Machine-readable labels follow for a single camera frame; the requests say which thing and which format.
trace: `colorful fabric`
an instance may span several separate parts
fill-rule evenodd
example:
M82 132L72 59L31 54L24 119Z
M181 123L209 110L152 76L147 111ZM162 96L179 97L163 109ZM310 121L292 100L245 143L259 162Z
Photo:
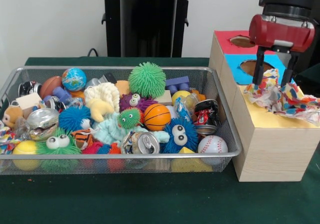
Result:
M11 154L13 149L21 142L16 139L16 134L11 131L10 127L0 129L0 154Z
M250 84L244 93L251 103L267 108L269 112L288 118L297 118L320 126L320 98L304 95L295 83L279 87L277 69L267 70L260 85Z

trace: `white baseball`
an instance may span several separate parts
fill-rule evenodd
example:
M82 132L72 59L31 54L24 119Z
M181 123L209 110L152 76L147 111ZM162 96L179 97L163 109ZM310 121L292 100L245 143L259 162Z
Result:
M228 146L221 137L216 135L208 135L198 145L198 153L227 153ZM219 165L223 162L223 158L202 158L202 161L208 165Z

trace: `wooden cube box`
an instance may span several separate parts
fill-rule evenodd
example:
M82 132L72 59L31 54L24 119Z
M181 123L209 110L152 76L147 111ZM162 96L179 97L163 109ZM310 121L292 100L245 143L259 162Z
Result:
M247 31L215 31L209 66L218 73L225 97L243 145L233 159L240 182L300 181L320 140L320 130L303 120L286 118L252 104L244 96L245 85L235 74L245 60L256 60L257 47L239 47L231 42ZM273 52L265 53L265 62L279 69L285 67Z

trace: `metal basket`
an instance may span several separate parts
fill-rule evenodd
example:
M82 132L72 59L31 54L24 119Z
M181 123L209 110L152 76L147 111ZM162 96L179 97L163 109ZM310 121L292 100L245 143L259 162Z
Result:
M61 76L71 66L24 66L14 70L0 90L2 103L18 97L18 86L27 81L44 83ZM83 66L88 80L111 72L117 80L127 80L134 67ZM0 155L0 175L96 174L96 173L178 173L222 172L242 144L217 73L207 67L163 67L168 79L188 76L189 86L219 103L221 126L215 133L223 138L228 153L192 154L77 154L77 155ZM18 167L33 167L22 170Z

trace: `red panel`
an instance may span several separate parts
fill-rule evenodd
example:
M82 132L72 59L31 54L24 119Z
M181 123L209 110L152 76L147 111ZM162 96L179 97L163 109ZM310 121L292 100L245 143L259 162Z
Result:
M214 31L218 42L220 43L222 52L227 55L255 55L257 54L258 46L244 48L234 45L230 39L237 36L249 37L248 30L232 30L232 31ZM266 51L265 54L275 54L273 51Z

